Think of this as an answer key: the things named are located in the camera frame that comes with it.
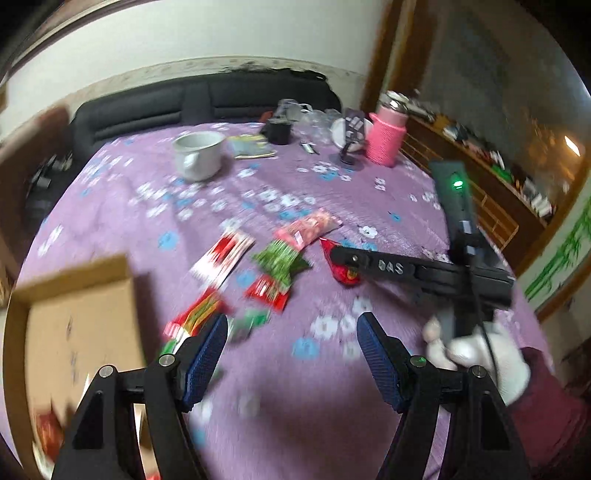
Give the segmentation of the maroon sleeved right forearm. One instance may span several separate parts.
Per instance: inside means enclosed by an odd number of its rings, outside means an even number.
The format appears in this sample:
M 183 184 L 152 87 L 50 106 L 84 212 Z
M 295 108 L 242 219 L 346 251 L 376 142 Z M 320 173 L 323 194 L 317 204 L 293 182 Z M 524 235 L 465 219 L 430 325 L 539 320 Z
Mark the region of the maroon sleeved right forearm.
M 543 354 L 521 350 L 531 377 L 508 407 L 534 479 L 590 477 L 590 404 L 565 391 Z

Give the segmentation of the white gloved right hand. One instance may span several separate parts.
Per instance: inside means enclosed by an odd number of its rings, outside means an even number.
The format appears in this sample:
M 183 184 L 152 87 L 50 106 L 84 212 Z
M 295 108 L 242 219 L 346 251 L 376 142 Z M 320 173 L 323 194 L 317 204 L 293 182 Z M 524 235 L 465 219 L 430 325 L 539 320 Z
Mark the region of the white gloved right hand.
M 530 367 L 506 328 L 491 322 L 485 322 L 484 327 L 487 336 L 476 327 L 471 335 L 445 344 L 441 324 L 432 317 L 423 328 L 426 357 L 437 368 L 446 370 L 484 367 L 495 379 L 505 404 L 511 405 L 526 391 Z

